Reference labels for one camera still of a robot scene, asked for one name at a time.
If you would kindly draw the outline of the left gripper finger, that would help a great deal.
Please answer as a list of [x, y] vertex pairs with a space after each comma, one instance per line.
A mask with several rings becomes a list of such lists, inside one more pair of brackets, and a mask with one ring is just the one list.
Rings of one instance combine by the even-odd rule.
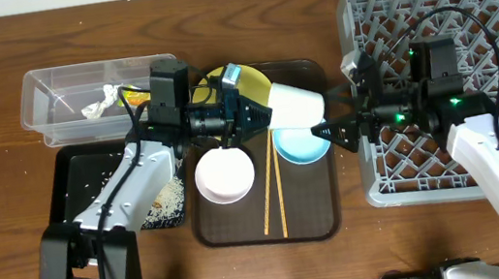
[[238, 147], [247, 140], [250, 140], [254, 136], [257, 136], [261, 133], [267, 131], [269, 124], [259, 123], [256, 126], [253, 125], [245, 125], [245, 126], [237, 126], [234, 125], [231, 128], [231, 137], [229, 138], [231, 147]]
[[246, 127], [259, 127], [269, 125], [271, 120], [271, 115], [273, 112], [272, 108], [264, 106], [262, 104], [256, 103], [254, 100], [248, 97], [240, 97], [240, 112], [241, 118], [243, 118], [243, 124]]

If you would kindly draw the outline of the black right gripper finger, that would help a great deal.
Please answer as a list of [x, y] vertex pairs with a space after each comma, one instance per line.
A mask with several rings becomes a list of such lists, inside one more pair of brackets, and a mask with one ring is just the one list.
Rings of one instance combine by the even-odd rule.
[[353, 85], [350, 82], [346, 82], [334, 86], [324, 92], [323, 100], [325, 100], [326, 109], [341, 106], [353, 108], [355, 105], [355, 99], [352, 97], [352, 86]]
[[311, 134], [335, 145], [357, 153], [359, 151], [360, 131], [359, 124], [353, 114], [335, 117], [311, 127]]

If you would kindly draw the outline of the yellow plate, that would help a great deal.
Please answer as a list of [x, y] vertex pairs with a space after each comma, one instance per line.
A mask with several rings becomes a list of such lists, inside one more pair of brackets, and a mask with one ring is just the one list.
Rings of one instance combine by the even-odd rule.
[[[205, 79], [202, 79], [199, 86], [194, 89], [192, 102], [199, 103], [205, 99], [210, 91], [210, 88], [205, 87]], [[272, 83], [256, 68], [242, 65], [240, 80], [238, 82], [238, 92], [241, 96], [249, 98], [263, 106], [268, 105], [269, 93]]]

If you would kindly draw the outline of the white bowl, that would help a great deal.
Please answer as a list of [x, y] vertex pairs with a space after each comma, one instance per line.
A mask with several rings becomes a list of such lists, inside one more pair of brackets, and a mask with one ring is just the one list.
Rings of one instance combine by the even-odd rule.
[[195, 168], [195, 184], [208, 201], [230, 204], [245, 197], [255, 180], [250, 156], [238, 148], [206, 151]]

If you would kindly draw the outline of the white cup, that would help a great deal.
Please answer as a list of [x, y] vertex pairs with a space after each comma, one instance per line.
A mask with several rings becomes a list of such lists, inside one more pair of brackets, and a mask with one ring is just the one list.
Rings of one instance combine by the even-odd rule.
[[273, 83], [268, 97], [271, 130], [308, 129], [320, 124], [325, 116], [323, 95], [314, 91]]

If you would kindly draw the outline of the light blue bowl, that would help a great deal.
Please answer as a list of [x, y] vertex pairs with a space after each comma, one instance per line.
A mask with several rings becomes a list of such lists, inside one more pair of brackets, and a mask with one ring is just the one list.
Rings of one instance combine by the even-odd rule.
[[280, 129], [274, 131], [276, 152], [288, 162], [308, 165], [322, 159], [331, 142], [312, 135], [311, 129]]

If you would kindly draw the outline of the green snack wrapper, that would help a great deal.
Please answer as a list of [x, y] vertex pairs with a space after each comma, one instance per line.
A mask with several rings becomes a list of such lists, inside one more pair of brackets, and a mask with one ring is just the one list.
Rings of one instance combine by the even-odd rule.
[[131, 108], [136, 108], [142, 103], [146, 101], [150, 101], [150, 91], [147, 89], [140, 89], [134, 85], [118, 87], [117, 90], [112, 91], [114, 95], [114, 100], [117, 101], [116, 105], [123, 108], [124, 103], [123, 100], [120, 99], [120, 96], [123, 96], [124, 100], [127, 101], [127, 104]]

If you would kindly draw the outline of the white tissue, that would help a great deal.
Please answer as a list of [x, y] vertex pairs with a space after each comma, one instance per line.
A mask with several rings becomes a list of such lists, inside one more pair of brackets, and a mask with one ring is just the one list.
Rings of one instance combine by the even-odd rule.
[[104, 84], [102, 88], [103, 97], [96, 103], [92, 103], [81, 110], [81, 115], [85, 118], [99, 119], [103, 116], [106, 110], [118, 109], [122, 106], [122, 101], [119, 99], [118, 88], [119, 84]]

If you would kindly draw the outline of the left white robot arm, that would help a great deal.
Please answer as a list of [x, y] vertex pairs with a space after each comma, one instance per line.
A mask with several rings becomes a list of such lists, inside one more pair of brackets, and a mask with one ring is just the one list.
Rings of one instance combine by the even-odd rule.
[[52, 221], [40, 242], [40, 279], [141, 279], [140, 227], [149, 206], [175, 175], [194, 140], [221, 138], [223, 147], [271, 129], [313, 129], [328, 94], [273, 84], [261, 104], [224, 89], [211, 103], [162, 105], [132, 112], [120, 165], [97, 197], [71, 222]]

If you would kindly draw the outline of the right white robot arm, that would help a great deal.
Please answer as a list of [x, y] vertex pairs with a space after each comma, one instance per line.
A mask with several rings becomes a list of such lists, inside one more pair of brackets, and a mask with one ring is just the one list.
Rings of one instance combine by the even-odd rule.
[[[457, 69], [454, 41], [412, 42], [411, 81], [385, 90], [377, 62], [349, 54], [344, 74], [352, 84], [349, 115], [313, 128], [312, 134], [356, 152], [388, 126], [416, 125], [469, 172], [499, 215], [499, 110], [483, 92], [467, 93]], [[499, 279], [499, 266], [463, 258], [436, 267], [422, 279]]]

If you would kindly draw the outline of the black waste tray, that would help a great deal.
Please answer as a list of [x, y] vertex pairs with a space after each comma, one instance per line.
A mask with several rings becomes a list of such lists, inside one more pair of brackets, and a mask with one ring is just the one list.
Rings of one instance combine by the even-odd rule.
[[[59, 149], [54, 165], [49, 221], [51, 223], [70, 223], [84, 208], [95, 201], [120, 165], [124, 149], [124, 141], [122, 140], [80, 144]], [[180, 160], [175, 165], [175, 176], [183, 180], [184, 186], [186, 183], [185, 167]], [[185, 186], [184, 193], [185, 200], [187, 194]], [[175, 226], [169, 226], [169, 228], [183, 224], [185, 211], [186, 200], [182, 218], [177, 220]]]

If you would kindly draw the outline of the left wooden chopstick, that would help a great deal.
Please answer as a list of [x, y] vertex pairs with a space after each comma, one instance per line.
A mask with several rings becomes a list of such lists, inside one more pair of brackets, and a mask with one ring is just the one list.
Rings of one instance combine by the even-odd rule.
[[270, 219], [270, 175], [271, 175], [271, 172], [270, 172], [270, 169], [271, 169], [271, 149], [272, 149], [272, 131], [271, 130], [268, 130], [267, 132], [267, 135], [266, 135], [266, 155], [265, 155], [265, 213], [264, 213], [264, 234], [265, 235], [268, 235], [269, 234], [269, 231], [270, 231], [270, 228], [269, 228], [269, 225], [270, 225], [270, 222], [269, 222], [269, 219]]

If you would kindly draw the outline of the dark brown serving tray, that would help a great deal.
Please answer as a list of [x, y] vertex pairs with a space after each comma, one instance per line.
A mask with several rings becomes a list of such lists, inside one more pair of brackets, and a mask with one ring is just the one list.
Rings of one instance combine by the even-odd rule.
[[[282, 195], [278, 195], [275, 175], [270, 176], [270, 211], [265, 219], [265, 163], [267, 134], [246, 141], [242, 150], [255, 167], [251, 190], [242, 199], [218, 204], [201, 196], [195, 185], [196, 163], [203, 149], [191, 152], [187, 161], [188, 203], [192, 206], [193, 232], [209, 247], [254, 244], [281, 244], [323, 241], [340, 226], [340, 202], [333, 149], [317, 162], [298, 165], [279, 158]], [[288, 236], [283, 234], [279, 198], [284, 200]]]

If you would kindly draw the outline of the spilled rice pile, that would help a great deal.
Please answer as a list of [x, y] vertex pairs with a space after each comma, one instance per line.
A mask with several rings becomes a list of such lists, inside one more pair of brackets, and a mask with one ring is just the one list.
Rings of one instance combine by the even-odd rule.
[[155, 229], [175, 226], [177, 220], [183, 216], [184, 197], [183, 180], [174, 176], [154, 200], [143, 227], [145, 229]]

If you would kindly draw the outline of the clear plastic bin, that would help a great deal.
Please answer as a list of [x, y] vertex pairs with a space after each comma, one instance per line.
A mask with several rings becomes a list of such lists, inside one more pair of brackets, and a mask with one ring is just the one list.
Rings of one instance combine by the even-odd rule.
[[91, 120], [81, 110], [103, 97], [104, 84], [148, 89], [150, 64], [172, 57], [164, 53], [29, 71], [22, 82], [21, 126], [42, 134], [50, 147], [121, 140], [131, 129], [125, 107]]

